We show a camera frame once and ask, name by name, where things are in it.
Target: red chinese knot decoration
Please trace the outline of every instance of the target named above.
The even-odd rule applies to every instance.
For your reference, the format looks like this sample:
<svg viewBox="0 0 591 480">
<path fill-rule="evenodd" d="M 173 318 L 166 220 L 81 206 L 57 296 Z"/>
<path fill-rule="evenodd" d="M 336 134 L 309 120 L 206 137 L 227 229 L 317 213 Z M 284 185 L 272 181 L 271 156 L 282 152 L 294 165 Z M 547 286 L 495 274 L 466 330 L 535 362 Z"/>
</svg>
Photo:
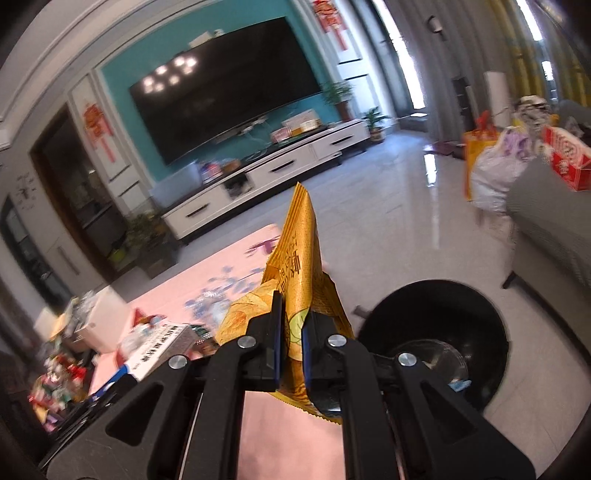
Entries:
<svg viewBox="0 0 591 480">
<path fill-rule="evenodd" d="M 108 135 L 112 137 L 113 131 L 107 123 L 103 110 L 101 110 L 96 103 L 93 105 L 87 103 L 83 117 L 84 128 L 86 129 L 86 133 L 88 134 L 90 143 L 92 143 L 94 149 L 96 150 L 97 144 L 100 144 L 100 146 L 105 150 L 105 153 L 107 154 L 107 157 L 111 163 L 115 163 L 113 151 L 105 141 L 105 136 Z"/>
<path fill-rule="evenodd" d="M 336 34 L 336 38 L 339 41 L 340 48 L 347 50 L 347 45 L 343 40 L 341 30 L 346 30 L 347 27 L 340 16 L 339 10 L 335 7 L 332 0 L 313 0 L 312 7 L 314 12 L 320 21 L 320 25 L 324 28 L 324 31 L 328 33 L 333 30 Z"/>
</svg>

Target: television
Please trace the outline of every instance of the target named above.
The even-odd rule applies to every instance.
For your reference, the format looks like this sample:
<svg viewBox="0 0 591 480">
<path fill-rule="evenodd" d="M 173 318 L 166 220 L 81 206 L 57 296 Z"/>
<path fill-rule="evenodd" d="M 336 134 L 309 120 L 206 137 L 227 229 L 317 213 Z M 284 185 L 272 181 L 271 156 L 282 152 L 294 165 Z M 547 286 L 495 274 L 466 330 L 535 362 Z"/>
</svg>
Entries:
<svg viewBox="0 0 591 480">
<path fill-rule="evenodd" d="M 215 37 L 129 89 L 166 164 L 321 88 L 285 18 Z"/>
</svg>

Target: drawer handle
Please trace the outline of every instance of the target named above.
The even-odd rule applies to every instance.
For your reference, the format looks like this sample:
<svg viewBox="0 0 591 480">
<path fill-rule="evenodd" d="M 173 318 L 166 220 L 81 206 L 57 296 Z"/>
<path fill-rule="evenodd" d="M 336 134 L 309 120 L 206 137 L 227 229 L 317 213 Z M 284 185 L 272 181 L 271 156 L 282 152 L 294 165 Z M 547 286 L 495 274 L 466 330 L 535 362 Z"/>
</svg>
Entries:
<svg viewBox="0 0 591 480">
<path fill-rule="evenodd" d="M 66 265 L 72 269 L 72 271 L 74 272 L 74 274 L 76 276 L 80 275 L 80 270 L 78 270 L 76 268 L 76 266 L 72 263 L 72 260 L 70 260 L 67 257 L 66 252 L 64 252 L 64 249 L 62 247 L 57 247 L 57 252 L 60 254 L 62 260 L 66 263 Z"/>
<path fill-rule="evenodd" d="M 200 212 L 204 211 L 204 210 L 205 210 L 207 207 L 209 207 L 209 204 L 208 204 L 208 203 L 206 203 L 205 205 L 203 205 L 203 206 L 199 207 L 199 208 L 198 208 L 197 210 L 195 210 L 194 212 L 191 212 L 191 213 L 187 214 L 185 217 L 186 217 L 186 218 L 191 218 L 192 216 L 195 216 L 195 215 L 197 215 L 198 213 L 200 213 Z"/>
<path fill-rule="evenodd" d="M 340 140 L 337 140 L 336 142 L 332 142 L 331 145 L 338 145 L 342 142 L 346 142 L 349 138 L 353 138 L 353 135 L 349 135 L 348 137 L 341 138 Z"/>
<path fill-rule="evenodd" d="M 284 169 L 284 168 L 287 168 L 287 167 L 289 167 L 290 165 L 294 164 L 295 162 L 296 162 L 295 160 L 290 160 L 289 162 L 287 162 L 287 163 L 284 163 L 283 165 L 281 165 L 281 166 L 279 166 L 279 167 L 277 167 L 277 168 L 272 168 L 272 169 L 269 171 L 269 173 L 275 173 L 276 171 L 280 171 L 280 170 L 282 170 L 282 169 Z"/>
</svg>

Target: red gift box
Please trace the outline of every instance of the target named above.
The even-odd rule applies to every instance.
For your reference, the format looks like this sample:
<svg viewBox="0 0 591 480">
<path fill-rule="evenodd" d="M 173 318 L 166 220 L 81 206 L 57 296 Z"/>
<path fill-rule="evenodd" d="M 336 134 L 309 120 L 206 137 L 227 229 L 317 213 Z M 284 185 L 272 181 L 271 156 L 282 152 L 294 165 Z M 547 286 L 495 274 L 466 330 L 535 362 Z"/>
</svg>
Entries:
<svg viewBox="0 0 591 480">
<path fill-rule="evenodd" d="M 558 127 L 544 128 L 547 155 L 556 173 L 573 190 L 589 189 L 591 179 L 591 148 L 573 134 Z"/>
</svg>

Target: yellow snack bag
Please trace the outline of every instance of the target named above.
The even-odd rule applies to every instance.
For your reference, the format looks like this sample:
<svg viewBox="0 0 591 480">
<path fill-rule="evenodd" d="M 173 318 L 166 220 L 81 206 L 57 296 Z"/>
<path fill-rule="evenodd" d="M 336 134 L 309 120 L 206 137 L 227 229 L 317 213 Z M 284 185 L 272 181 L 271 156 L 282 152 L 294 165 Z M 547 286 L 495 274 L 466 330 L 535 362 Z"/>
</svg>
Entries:
<svg viewBox="0 0 591 480">
<path fill-rule="evenodd" d="M 244 335 L 251 318 L 270 312 L 275 289 L 285 300 L 288 358 L 280 390 L 272 395 L 322 417 L 310 402 L 304 385 L 301 345 L 304 320 L 312 309 L 334 318 L 341 335 L 353 338 L 353 330 L 335 284 L 322 271 L 316 216 L 310 195 L 300 183 L 295 187 L 281 238 L 269 256 L 261 286 L 231 305 L 216 334 L 217 342 L 221 345 Z"/>
</svg>

